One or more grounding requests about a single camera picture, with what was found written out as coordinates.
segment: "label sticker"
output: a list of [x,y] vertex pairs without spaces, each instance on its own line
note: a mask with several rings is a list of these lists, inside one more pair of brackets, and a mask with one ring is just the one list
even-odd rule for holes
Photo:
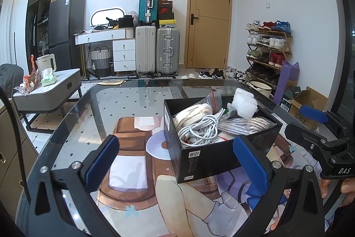
[[190,152],[189,153],[189,158],[198,157],[200,152],[201,152],[201,150]]
[[166,123],[166,127],[168,128],[168,131],[170,131],[170,119],[169,119],[169,115],[168,115],[168,111],[166,109],[166,106],[164,106],[164,120]]
[[191,180],[191,179],[193,179],[193,175],[192,176],[187,176],[183,180],[186,181],[186,180]]

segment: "white suitcase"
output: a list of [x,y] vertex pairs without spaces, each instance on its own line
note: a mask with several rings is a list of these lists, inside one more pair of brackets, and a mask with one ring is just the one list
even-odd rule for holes
[[137,26],[136,28],[137,73],[155,72],[156,30],[155,26]]

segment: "teal suitcase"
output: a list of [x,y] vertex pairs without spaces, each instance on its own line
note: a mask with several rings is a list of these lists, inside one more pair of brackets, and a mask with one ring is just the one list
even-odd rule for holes
[[157,25],[158,0],[139,0],[138,21],[141,25]]

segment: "white cable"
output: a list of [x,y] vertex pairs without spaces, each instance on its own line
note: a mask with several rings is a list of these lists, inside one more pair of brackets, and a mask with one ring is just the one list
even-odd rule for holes
[[[224,114],[225,109],[220,109],[215,115],[206,115],[198,123],[185,126],[179,130],[178,136],[184,148],[198,147],[208,145],[218,134],[219,119]],[[194,137],[196,141],[193,144],[185,143],[188,137]]]

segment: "blue gripper pad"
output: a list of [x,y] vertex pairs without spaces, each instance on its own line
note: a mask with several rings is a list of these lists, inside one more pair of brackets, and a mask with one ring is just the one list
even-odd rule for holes
[[267,171],[241,137],[234,139],[233,151],[251,183],[264,195],[269,188],[269,176]]
[[118,138],[109,135],[96,150],[99,151],[99,153],[85,173],[84,183],[86,192],[97,191],[112,162],[115,160],[119,149],[120,143]]
[[306,118],[314,120],[318,123],[327,123],[328,117],[326,113],[318,111],[310,106],[301,106],[300,113]]

